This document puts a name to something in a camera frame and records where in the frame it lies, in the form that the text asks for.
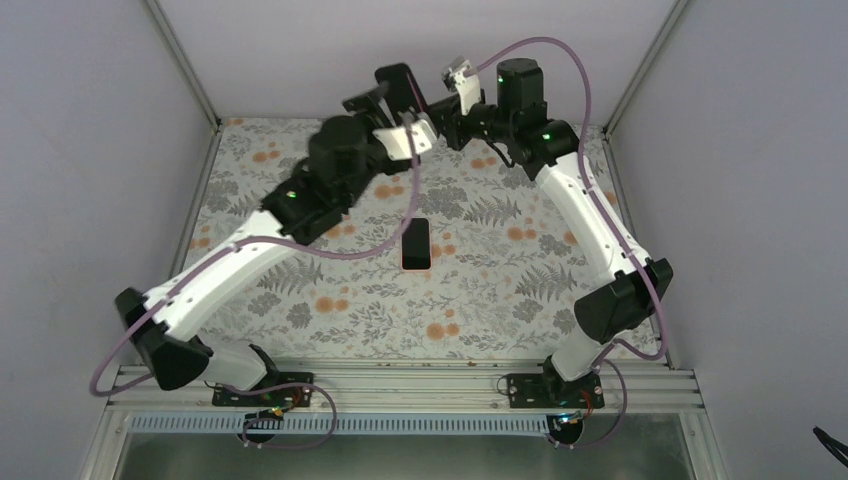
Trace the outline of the magenta phone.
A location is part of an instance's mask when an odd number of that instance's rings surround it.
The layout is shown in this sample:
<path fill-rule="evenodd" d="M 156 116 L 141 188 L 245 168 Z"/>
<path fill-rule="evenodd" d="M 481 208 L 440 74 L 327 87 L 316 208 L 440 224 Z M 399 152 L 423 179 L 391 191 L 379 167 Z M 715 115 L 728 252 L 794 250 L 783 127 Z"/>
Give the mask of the magenta phone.
<path fill-rule="evenodd" d="M 418 111 L 420 113 L 426 113 L 427 112 L 427 102 L 424 100 L 423 94 L 420 90 L 420 87 L 419 87 L 414 75 L 412 74 L 411 71 L 408 71 L 406 76 L 407 76 L 407 80 L 408 80 L 409 85 L 410 85 L 411 92 L 412 92 L 413 97 L 415 99 L 415 104 L 418 108 Z"/>

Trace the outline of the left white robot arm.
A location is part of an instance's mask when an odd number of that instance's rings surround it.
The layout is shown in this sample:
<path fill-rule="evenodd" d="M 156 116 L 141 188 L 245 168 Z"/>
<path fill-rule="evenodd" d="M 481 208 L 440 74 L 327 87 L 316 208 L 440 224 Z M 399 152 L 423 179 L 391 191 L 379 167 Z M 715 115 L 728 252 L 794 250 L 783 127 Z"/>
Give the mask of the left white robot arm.
<path fill-rule="evenodd" d="M 324 120 L 307 155 L 236 231 L 175 278 L 145 293 L 121 292 L 116 306 L 149 375 L 164 391 L 195 380 L 224 384 L 263 405 L 278 391 L 277 370 L 255 345 L 216 346 L 198 333 L 212 314 L 274 265 L 338 225 L 375 176 L 411 169 L 420 189 L 419 156 L 437 138 L 429 116 L 406 107 L 389 120 L 380 104 L 386 83 L 344 101 L 345 114 Z"/>

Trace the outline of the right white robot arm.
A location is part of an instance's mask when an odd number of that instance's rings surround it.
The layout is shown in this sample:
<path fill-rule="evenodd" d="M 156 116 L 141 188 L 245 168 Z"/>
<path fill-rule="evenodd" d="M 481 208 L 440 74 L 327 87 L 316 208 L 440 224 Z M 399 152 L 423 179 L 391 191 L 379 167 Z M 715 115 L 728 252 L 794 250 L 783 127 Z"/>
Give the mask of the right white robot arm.
<path fill-rule="evenodd" d="M 596 287 L 575 302 L 576 327 L 543 363 L 543 397 L 565 407 L 578 397 L 579 380 L 620 335 L 655 313 L 673 270 L 667 260 L 652 259 L 616 217 L 578 152 L 573 128 L 549 118 L 537 62 L 508 59 L 496 72 L 497 99 L 488 104 L 476 69 L 457 58 L 442 73 L 450 97 L 428 112 L 451 148 L 460 150 L 472 139 L 504 145 L 507 164 L 521 167 L 549 197 L 592 269 Z"/>

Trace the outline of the black phone case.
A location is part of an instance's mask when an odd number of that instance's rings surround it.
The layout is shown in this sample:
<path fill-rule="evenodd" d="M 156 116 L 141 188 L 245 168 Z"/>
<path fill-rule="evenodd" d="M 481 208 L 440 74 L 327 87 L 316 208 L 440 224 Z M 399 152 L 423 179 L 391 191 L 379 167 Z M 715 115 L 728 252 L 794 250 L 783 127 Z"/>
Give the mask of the black phone case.
<path fill-rule="evenodd" d="M 374 71 L 374 77 L 377 83 L 386 83 L 388 85 L 383 99 L 393 120 L 397 124 L 402 123 L 402 113 L 420 113 L 407 80 L 406 74 L 408 71 L 412 72 L 410 66 L 406 63 L 386 65 Z"/>

